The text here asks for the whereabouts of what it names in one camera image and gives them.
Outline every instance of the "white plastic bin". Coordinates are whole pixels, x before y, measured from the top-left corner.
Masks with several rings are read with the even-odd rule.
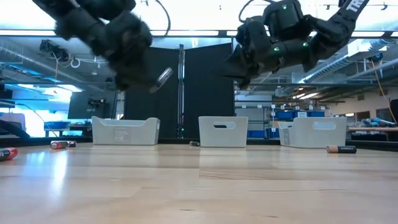
[[[114,120],[92,117],[93,143],[107,145],[152,146],[159,138],[160,120]]]
[[[347,118],[294,118],[279,122],[281,146],[325,148],[345,146]]]
[[[246,147],[248,117],[199,117],[201,147]]]

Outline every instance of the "black divider panel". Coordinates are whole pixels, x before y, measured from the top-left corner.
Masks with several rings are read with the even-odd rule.
[[[199,116],[234,116],[232,79],[222,77],[231,44],[185,52],[184,138],[199,138]]]
[[[124,102],[125,119],[160,119],[159,138],[177,137],[178,107],[178,50],[151,48],[147,54],[149,75],[158,77],[166,68],[173,69],[173,75],[162,88],[150,94],[148,91],[130,88]]]

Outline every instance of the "black fabric screen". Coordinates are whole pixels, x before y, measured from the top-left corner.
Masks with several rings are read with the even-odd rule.
[[[232,79],[222,77],[222,63],[231,54],[231,44],[185,52],[184,133],[199,138],[199,116],[234,116]]]
[[[178,50],[151,48],[147,54],[149,75],[158,77],[167,67],[173,75],[162,88],[150,94],[148,91],[130,88],[126,91],[124,119],[160,119],[159,138],[177,137]]]

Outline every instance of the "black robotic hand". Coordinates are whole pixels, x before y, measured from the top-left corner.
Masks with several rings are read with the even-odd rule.
[[[226,76],[236,79],[240,89],[246,89],[251,79],[263,72],[276,73],[299,64],[305,72],[313,69],[320,59],[330,58],[348,43],[368,2],[347,0],[327,21],[304,16],[298,0],[269,4],[262,17],[248,18],[238,27],[239,45],[226,60],[230,71]],[[312,31],[317,34],[310,38]]]
[[[33,0],[57,22],[55,33],[65,40],[75,36],[87,44],[95,55],[104,57],[116,72],[119,90],[131,85],[151,93],[157,91],[171,75],[149,77],[145,53],[152,45],[147,24],[131,14],[135,0]],[[109,20],[105,24],[100,20]]]

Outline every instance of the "bin handle cutout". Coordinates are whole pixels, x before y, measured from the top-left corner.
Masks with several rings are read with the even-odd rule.
[[[313,123],[312,128],[315,130],[334,130],[336,123],[331,121],[316,121]]]
[[[213,126],[215,128],[234,129],[236,128],[236,123],[233,121],[215,121]]]

